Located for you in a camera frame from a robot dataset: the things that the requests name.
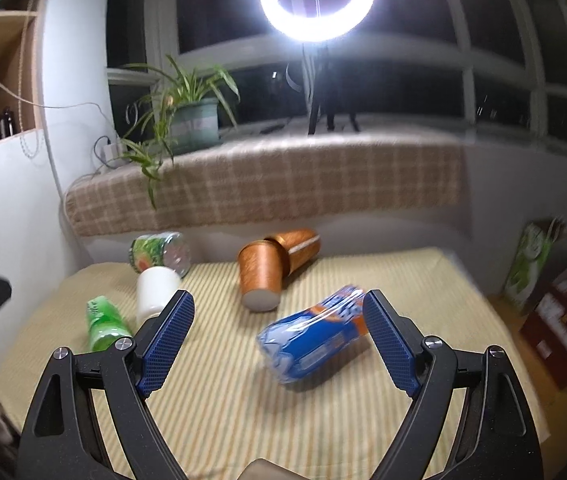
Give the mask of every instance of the striped bedsheet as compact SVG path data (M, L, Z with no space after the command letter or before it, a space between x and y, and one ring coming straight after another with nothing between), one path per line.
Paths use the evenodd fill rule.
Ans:
M66 279L20 333L0 369L0 400L23 424L41 371L61 345L86 351L86 301L101 294L134 323L137 274L126 264L99 264ZM424 334L453 348L503 346L527 394L541 439L548 429L515 345L489 303L439 250L323 258L288 284L275 312L240 305L234 263L195 266L184 280L196 317L166 383L148 406L189 478L236 479L265 458L309 479L368 480L409 406L369 336L314 376L281 386L264 367L254 338L267 324L315 304L341 286L380 288ZM132 476L103 392L95 393L103 437L116 471ZM455 392L433 460L446 462L463 405Z

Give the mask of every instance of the potted plant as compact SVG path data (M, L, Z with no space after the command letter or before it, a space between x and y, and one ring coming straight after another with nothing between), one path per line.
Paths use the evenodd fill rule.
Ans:
M148 179L148 195L154 208L154 186L160 180L159 169L164 158L209 148L218 144L218 105L221 104L230 121L236 119L220 88L225 85L237 97L239 92L232 76L222 67L215 67L212 75L201 77L196 70L186 72L169 54L166 56L174 68L170 75L146 63L126 65L127 68L145 68L162 76L158 89L140 99L152 106L121 139L128 151L122 158L141 166ZM153 137L145 142L134 142L126 137L137 127L142 132L150 121Z

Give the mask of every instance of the plastic bottle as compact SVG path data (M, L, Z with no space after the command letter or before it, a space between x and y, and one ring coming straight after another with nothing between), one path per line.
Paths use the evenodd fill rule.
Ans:
M183 278L190 270L190 248L179 232L143 235L130 247L130 264L139 274L150 267L169 267Z
M105 296L88 301L86 315L92 352L109 348L120 337L132 337L119 310Z

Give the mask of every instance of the white cup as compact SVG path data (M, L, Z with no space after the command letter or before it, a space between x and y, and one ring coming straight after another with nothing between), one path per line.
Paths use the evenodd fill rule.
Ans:
M181 288L181 278L168 267L150 267L137 280L137 328L161 314Z

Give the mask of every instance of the beige cushion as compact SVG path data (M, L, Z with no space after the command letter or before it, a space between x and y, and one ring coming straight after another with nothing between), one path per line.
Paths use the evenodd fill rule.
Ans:
M66 279L36 311L0 369L0 400L17 424L25 420L39 375L61 345L86 351L86 301L108 296L135 318L137 274L125 264L100 264ZM254 338L268 323L305 309L341 286L380 288L424 334L453 348L506 349L544 439L547 425L529 376L505 326L486 300L438 250L321 259L291 281L278 310L248 312L240 304L236 264L196 266L184 280L196 317L161 391L148 401L157 425L190 478L238 478L257 458L306 478L368 480L388 449L410 399L397 390L369 336L337 355L316 375L281 386L264 367ZM463 405L455 392L428 469L443 468ZM96 396L114 468L130 475Z
M137 164L81 179L65 206L80 236L161 232L456 205L464 145L422 126L256 136L164 164L156 208Z

